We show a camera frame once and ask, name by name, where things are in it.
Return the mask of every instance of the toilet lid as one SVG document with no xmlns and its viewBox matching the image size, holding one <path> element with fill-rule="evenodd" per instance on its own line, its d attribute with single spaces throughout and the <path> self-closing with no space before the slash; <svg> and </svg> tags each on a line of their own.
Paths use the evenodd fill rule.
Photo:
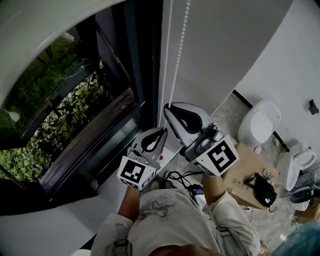
<svg viewBox="0 0 320 256">
<path fill-rule="evenodd" d="M 264 143 L 273 132 L 273 124 L 262 110 L 257 110 L 250 122 L 251 134 L 256 141 Z"/>
</svg>

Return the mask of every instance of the toilet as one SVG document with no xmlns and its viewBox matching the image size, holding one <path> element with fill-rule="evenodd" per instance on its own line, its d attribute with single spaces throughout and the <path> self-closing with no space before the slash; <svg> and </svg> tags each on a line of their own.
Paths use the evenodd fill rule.
<svg viewBox="0 0 320 256">
<path fill-rule="evenodd" d="M 246 146 L 266 142 L 277 128 L 281 113 L 271 100 L 261 100 L 245 115 L 238 130 L 238 140 Z"/>
<path fill-rule="evenodd" d="M 299 143 L 290 148 L 290 152 L 280 155 L 276 169 L 280 172 L 278 179 L 287 191 L 291 191 L 299 177 L 300 170 L 312 166 L 317 160 L 317 153 L 306 143 Z"/>
</svg>

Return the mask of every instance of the white wall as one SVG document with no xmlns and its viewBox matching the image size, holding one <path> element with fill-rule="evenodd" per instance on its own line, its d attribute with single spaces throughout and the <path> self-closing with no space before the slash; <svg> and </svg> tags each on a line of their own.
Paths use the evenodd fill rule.
<svg viewBox="0 0 320 256">
<path fill-rule="evenodd" d="M 0 252 L 3 256 L 70 256 L 98 232 L 108 214 L 118 211 L 126 189 L 115 172 L 96 197 L 0 216 Z"/>
<path fill-rule="evenodd" d="M 236 87 L 268 44 L 292 0 L 191 1 L 173 102 L 187 102 L 211 115 Z M 186 0 L 173 2 L 164 101 L 175 72 Z M 170 0 L 163 2 L 159 111 L 166 55 Z M 179 149 L 170 132 L 167 147 Z"/>
<path fill-rule="evenodd" d="M 251 70 L 235 88 L 252 104 L 270 99 L 280 109 L 281 138 L 307 142 L 320 156 L 320 9 L 313 0 L 294 0 L 283 22 Z"/>
</svg>

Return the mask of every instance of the cardboard box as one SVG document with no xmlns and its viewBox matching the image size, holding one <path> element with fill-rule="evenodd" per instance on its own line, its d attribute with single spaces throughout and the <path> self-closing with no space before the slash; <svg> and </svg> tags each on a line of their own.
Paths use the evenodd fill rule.
<svg viewBox="0 0 320 256">
<path fill-rule="evenodd" d="M 279 172 L 267 163 L 261 155 L 256 154 L 241 143 L 236 146 L 236 151 L 239 154 L 238 162 L 223 176 L 228 193 L 240 205 L 266 210 L 267 207 L 258 202 L 254 196 L 254 190 L 245 185 L 244 180 L 253 177 L 255 173 L 263 176 L 263 170 L 265 169 L 270 173 L 272 180 L 275 181 Z"/>
<path fill-rule="evenodd" d="M 305 211 L 296 210 L 294 213 L 298 223 L 304 224 L 307 222 L 320 222 L 320 203 L 319 201 L 311 200 Z"/>
</svg>

